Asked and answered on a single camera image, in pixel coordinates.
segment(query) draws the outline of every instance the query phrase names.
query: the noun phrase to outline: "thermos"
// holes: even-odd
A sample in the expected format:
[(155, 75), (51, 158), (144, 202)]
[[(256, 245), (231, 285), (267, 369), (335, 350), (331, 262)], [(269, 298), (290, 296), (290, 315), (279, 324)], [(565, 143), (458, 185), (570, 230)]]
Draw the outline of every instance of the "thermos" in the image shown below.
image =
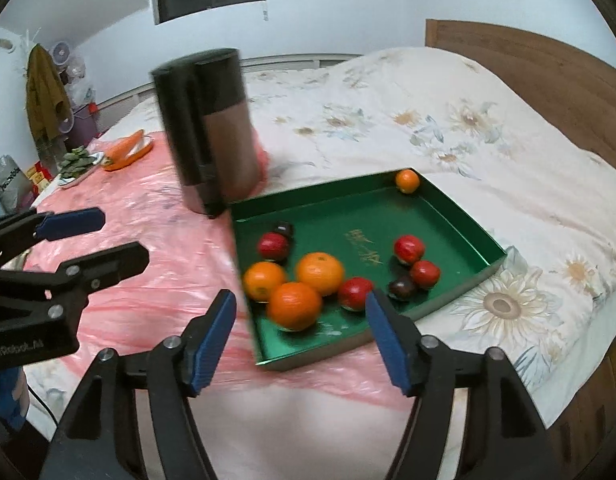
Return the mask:
[(185, 206), (210, 218), (259, 180), (239, 53), (208, 50), (152, 72)]

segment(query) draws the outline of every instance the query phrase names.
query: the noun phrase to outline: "blue gripper pad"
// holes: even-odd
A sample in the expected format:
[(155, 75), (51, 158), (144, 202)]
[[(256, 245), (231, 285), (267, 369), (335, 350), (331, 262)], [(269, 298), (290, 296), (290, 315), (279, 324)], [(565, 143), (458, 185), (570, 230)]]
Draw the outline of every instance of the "blue gripper pad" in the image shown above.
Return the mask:
[(388, 370), (390, 381), (407, 396), (412, 387), (408, 372), (408, 355), (390, 323), (385, 308), (393, 309), (382, 291), (374, 290), (365, 297), (365, 317), (379, 347), (383, 364)]
[(36, 229), (38, 240), (61, 240), (99, 231), (105, 225), (105, 213), (98, 207), (47, 215)]
[(236, 318), (237, 298), (229, 290), (220, 290), (208, 312), (200, 318), (203, 322), (201, 330), (190, 336), (187, 344), (192, 345), (193, 354), (191, 367), (187, 368), (191, 373), (189, 384), (195, 396), (212, 382)]

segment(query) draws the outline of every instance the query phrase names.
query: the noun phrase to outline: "orange fruit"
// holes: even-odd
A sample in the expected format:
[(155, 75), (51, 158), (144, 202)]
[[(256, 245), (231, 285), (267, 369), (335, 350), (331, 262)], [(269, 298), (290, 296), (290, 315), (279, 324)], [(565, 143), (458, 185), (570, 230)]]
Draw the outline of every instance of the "orange fruit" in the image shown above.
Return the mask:
[(259, 262), (243, 275), (243, 289), (251, 300), (265, 303), (275, 288), (287, 281), (283, 267), (272, 262)]
[(328, 253), (310, 253), (294, 267), (297, 281), (310, 285), (322, 296), (339, 290), (344, 281), (345, 270), (341, 262)]
[(399, 191), (405, 194), (414, 193), (419, 187), (419, 175), (412, 170), (401, 170), (394, 181)]
[(311, 286), (289, 282), (275, 288), (265, 314), (282, 329), (299, 332), (316, 322), (322, 304), (321, 296)]

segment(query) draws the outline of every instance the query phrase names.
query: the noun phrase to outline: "orange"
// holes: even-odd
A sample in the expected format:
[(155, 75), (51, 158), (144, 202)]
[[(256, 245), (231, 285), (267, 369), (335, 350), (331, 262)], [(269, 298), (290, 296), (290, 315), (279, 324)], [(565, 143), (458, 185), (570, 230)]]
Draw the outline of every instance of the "orange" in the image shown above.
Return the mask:
[(339, 290), (344, 281), (345, 270), (341, 262), (327, 253), (306, 254), (294, 267), (299, 282), (310, 285), (322, 296)]
[(414, 193), (419, 187), (419, 175), (412, 170), (401, 170), (394, 181), (399, 191), (405, 194)]
[(251, 300), (265, 303), (275, 288), (287, 281), (283, 267), (272, 262), (259, 262), (243, 275), (243, 289)]
[(275, 288), (265, 314), (282, 329), (299, 332), (316, 322), (321, 305), (321, 296), (311, 286), (289, 282)]

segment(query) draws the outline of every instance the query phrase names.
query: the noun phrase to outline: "gray bag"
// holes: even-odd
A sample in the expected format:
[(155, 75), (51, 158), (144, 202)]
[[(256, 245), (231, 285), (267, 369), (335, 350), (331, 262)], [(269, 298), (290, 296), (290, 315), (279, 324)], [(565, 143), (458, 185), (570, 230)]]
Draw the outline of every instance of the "gray bag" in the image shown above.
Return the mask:
[(0, 202), (6, 213), (17, 213), (34, 201), (33, 184), (9, 155), (0, 158)]

